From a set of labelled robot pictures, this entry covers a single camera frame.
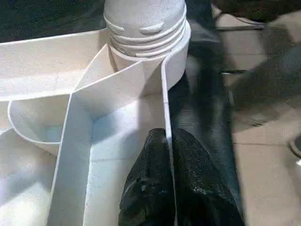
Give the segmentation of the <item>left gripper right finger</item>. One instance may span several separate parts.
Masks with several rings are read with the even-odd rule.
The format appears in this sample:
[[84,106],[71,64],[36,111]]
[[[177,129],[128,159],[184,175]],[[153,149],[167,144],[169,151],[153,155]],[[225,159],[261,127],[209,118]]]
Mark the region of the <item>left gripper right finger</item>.
[[245,224],[207,150],[184,129],[173,131],[173,159],[178,225]]

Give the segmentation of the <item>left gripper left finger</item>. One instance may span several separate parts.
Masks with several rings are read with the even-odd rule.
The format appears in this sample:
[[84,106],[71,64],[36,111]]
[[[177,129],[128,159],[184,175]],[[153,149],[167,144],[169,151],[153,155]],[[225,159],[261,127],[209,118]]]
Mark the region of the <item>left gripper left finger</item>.
[[120,226],[174,225],[174,185],[165,129],[149,131],[126,178],[119,209]]

